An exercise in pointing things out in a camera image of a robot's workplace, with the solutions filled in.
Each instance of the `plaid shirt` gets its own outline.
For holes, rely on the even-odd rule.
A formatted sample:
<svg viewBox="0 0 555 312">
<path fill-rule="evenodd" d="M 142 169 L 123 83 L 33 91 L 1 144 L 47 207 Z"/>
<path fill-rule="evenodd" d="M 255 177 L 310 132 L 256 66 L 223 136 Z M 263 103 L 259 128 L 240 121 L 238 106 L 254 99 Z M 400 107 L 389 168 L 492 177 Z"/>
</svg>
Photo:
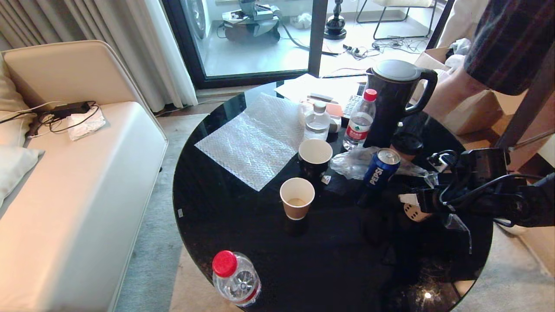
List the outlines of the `plaid shirt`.
<svg viewBox="0 0 555 312">
<path fill-rule="evenodd" d="M 504 94 L 528 89 L 553 43 L 553 2 L 490 0 L 466 57 L 466 72 Z"/>
</svg>

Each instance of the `glass door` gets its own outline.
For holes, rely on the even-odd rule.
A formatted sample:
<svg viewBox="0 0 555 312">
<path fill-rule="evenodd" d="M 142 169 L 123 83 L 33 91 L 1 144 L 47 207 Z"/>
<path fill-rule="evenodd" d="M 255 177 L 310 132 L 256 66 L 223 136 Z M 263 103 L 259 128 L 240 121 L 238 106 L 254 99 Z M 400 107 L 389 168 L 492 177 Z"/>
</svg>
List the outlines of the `glass door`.
<svg viewBox="0 0 555 312">
<path fill-rule="evenodd" d="M 163 2 L 197 88 L 318 75 L 325 0 Z"/>
</svg>

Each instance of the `plastic water bottle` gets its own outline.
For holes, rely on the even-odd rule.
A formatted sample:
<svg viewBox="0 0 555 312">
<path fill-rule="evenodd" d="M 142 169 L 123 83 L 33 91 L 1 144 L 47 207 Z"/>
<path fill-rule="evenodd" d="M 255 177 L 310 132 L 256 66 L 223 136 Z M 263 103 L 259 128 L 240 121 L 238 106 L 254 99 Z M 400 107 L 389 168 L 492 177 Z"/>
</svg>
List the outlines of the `plastic water bottle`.
<svg viewBox="0 0 555 312">
<path fill-rule="evenodd" d="M 378 93 L 374 89 L 366 89 L 362 100 L 352 109 L 351 119 L 343 138 L 343 147 L 346 150 L 364 144 L 374 116 L 376 116 L 377 95 Z"/>
<path fill-rule="evenodd" d="M 303 140 L 308 139 L 327 139 L 327 132 L 330 129 L 331 117 L 326 112 L 326 103 L 317 102 L 314 110 L 305 116 L 305 135 Z"/>
<path fill-rule="evenodd" d="M 212 282 L 220 295 L 240 307 L 255 303 L 260 279 L 244 254 L 222 250 L 212 260 L 212 270 Z"/>
</svg>

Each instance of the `curtain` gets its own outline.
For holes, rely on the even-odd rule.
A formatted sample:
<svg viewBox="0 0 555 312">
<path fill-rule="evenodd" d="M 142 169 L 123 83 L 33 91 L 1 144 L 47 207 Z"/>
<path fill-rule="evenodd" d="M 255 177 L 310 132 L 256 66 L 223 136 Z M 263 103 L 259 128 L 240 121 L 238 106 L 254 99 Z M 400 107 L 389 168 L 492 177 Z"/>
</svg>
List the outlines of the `curtain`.
<svg viewBox="0 0 555 312">
<path fill-rule="evenodd" d="M 461 38 L 473 40 L 474 31 L 488 2 L 487 0 L 455 0 L 437 46 L 448 47 Z"/>
<path fill-rule="evenodd" d="M 158 0 L 1 0 L 11 48 L 98 39 L 133 76 L 152 111 L 197 105 L 193 83 Z"/>
</svg>

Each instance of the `gray rug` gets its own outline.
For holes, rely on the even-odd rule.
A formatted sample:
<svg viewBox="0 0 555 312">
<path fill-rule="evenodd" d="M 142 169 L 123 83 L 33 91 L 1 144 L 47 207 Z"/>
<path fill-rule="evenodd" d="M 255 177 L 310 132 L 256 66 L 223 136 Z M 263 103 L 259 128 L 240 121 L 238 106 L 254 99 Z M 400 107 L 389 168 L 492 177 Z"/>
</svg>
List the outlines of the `gray rug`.
<svg viewBox="0 0 555 312">
<path fill-rule="evenodd" d="M 169 145 L 123 280 L 117 312 L 168 311 L 183 243 L 173 214 L 171 189 L 181 149 L 206 114 L 161 117 Z"/>
<path fill-rule="evenodd" d="M 181 148 L 206 115 L 159 118 L 169 138 L 127 270 L 117 312 L 237 312 L 222 299 L 183 249 L 173 216 L 171 187 Z M 555 280 L 520 239 L 498 227 L 481 277 L 456 312 L 551 312 Z"/>
</svg>

